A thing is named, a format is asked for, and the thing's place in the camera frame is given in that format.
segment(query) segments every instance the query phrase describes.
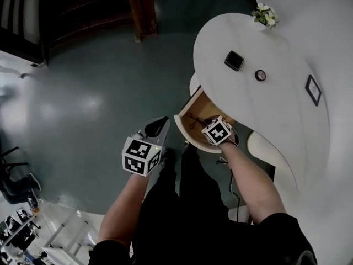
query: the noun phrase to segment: person's arm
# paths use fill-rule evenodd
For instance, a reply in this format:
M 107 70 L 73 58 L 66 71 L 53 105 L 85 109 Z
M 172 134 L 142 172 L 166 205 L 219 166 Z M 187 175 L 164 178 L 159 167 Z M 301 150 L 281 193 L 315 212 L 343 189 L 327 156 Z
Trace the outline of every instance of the person's arm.
M 114 240 L 129 248 L 140 214 L 149 177 L 132 174 L 121 194 L 105 214 L 98 242 Z
M 259 166 L 232 143 L 225 142 L 219 147 L 226 155 L 254 224 L 260 224 L 274 213 L 286 213 L 275 185 Z

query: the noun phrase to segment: drawer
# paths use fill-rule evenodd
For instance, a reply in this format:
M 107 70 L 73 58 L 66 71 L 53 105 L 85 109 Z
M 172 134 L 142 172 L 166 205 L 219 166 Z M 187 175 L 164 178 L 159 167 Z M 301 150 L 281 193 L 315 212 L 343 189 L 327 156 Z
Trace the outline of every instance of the drawer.
M 180 113 L 174 116 L 174 120 L 189 143 L 195 145 L 198 149 L 209 153 L 221 153 L 221 150 L 218 147 L 208 143 L 207 139 L 201 132 L 206 125 L 202 125 L 200 122 L 195 123 L 195 119 L 193 119 L 198 118 L 202 122 L 207 118 L 217 115 L 221 115 L 231 125 L 234 124 L 234 120 L 215 106 L 204 90 L 199 87 Z

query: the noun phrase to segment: green floor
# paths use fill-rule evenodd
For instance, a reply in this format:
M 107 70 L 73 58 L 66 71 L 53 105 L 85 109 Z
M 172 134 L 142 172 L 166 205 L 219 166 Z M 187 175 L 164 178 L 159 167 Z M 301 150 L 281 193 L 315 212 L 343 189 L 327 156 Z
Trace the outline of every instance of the green floor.
M 159 34 L 141 44 L 133 27 L 119 28 L 61 47 L 49 67 L 24 80 L 0 75 L 10 92 L 0 108 L 3 149 L 21 147 L 13 160 L 31 163 L 44 199 L 105 213 L 130 176 L 121 150 L 140 122 L 169 116 L 167 146 L 181 154 L 184 138 L 173 115 L 190 97 L 201 27 L 219 14 L 253 8 L 253 0 L 156 0 Z M 251 131 L 236 128 L 245 149 Z M 225 204 L 235 207 L 227 167 L 216 165 L 219 156 L 199 154 Z

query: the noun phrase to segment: black pants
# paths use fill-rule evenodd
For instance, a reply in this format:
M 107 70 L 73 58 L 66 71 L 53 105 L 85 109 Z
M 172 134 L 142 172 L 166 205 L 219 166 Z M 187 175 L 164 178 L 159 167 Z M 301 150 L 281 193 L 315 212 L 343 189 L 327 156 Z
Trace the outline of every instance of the black pants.
M 34 187 L 29 177 L 13 181 L 4 170 L 1 175 L 0 190 L 7 202 L 10 204 L 28 202 L 28 190 Z
M 3 174 L 1 182 L 3 188 L 10 196 L 23 194 L 34 187 L 29 177 L 13 181 L 9 175 Z
M 190 260 L 181 253 L 207 252 L 208 245 L 213 252 L 225 250 L 228 208 L 217 182 L 204 171 L 195 147 L 190 145 L 182 156 L 180 197 L 175 192 L 176 176 L 173 169 L 163 169 L 142 204 L 132 242 L 138 264 L 159 263 L 156 256 L 177 264 L 181 258 Z
M 6 201 L 9 204 L 18 204 L 28 202 L 28 192 L 18 194 L 18 195 L 9 195 L 7 192 L 2 192 L 2 195 L 5 197 Z

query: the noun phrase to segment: white table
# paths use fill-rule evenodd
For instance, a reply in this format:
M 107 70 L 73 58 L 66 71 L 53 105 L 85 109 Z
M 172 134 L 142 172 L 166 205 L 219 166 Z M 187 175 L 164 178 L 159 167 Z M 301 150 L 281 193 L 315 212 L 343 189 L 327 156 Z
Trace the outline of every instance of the white table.
M 238 72 L 224 64 L 231 50 L 244 57 Z M 305 85 L 315 75 L 286 39 L 275 30 L 257 31 L 250 16 L 219 15 L 196 38 L 194 66 L 201 87 L 221 110 L 279 150 L 299 191 L 317 181 L 329 151 L 326 105 L 323 95 L 314 105 Z M 264 82 L 255 79 L 259 69 L 266 72 Z

